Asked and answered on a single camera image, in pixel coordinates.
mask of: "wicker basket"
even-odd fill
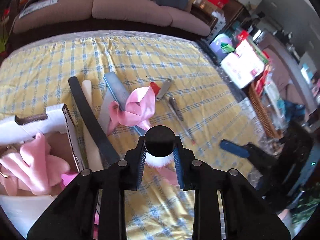
[[[249,99],[252,103],[252,106],[263,126],[263,129],[266,132],[266,135],[270,138],[281,138],[282,133],[278,133],[272,121],[268,115],[268,111],[265,109],[264,105],[261,103],[260,97],[254,89],[253,82],[249,87]]]

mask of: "couch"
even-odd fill
[[[186,11],[159,6],[153,0],[59,0],[21,18],[17,17],[12,30],[15,37],[17,34],[34,37],[39,32],[51,32],[55,29],[58,31],[53,31],[53,35],[96,29],[121,29],[119,26],[123,26],[128,30],[177,37],[181,37],[181,31],[197,37],[207,36],[211,31],[210,27],[192,15],[190,8],[191,4],[188,4]],[[133,26],[133,29],[126,28],[123,21],[127,26]],[[137,29],[137,23],[142,24],[142,27]],[[160,31],[152,31],[151,26],[156,26]],[[163,32],[165,28],[169,28],[170,33]]]

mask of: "white box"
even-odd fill
[[[0,120],[0,146],[33,140],[36,133],[52,133],[56,139],[61,139],[64,146],[51,146],[52,149],[60,147],[64,150],[51,154],[66,160],[71,171],[79,172],[85,168],[75,125],[65,104],[49,106],[45,113],[36,116],[23,119],[11,116]],[[27,237],[31,226],[60,192],[60,185],[56,185],[52,187],[50,195],[35,196],[31,192],[20,190],[17,196],[7,196],[0,184],[0,206],[16,229]]]

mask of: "cardboard box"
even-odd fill
[[[30,141],[36,133],[43,133],[51,146],[50,154],[67,161],[71,172],[85,168],[75,125],[65,104],[49,106],[44,114],[36,116],[23,119],[11,116],[0,120],[0,131],[0,147]],[[7,196],[0,185],[0,205],[11,223],[26,237],[34,222],[61,191],[58,184],[52,187],[50,195],[35,196],[19,189],[17,196]]]
[[[219,34],[219,32],[226,26],[226,19],[224,17],[224,13],[221,9],[217,9],[214,12],[212,12],[212,15],[218,19],[216,25],[210,32],[210,34],[207,37],[207,41],[211,43]]]

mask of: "metal screw head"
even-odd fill
[[[89,169],[84,169],[81,171],[81,175],[82,176],[88,176],[90,174],[90,170]]]
[[[194,160],[194,161],[192,161],[192,165],[193,166],[200,166],[201,165],[201,161],[200,160]]]
[[[236,170],[236,169],[231,169],[229,171],[229,173],[232,175],[232,176],[237,176],[239,174],[239,172]]]
[[[128,164],[128,162],[127,162],[126,160],[120,160],[120,161],[118,161],[118,165],[119,165],[120,167],[127,166],[127,164]]]

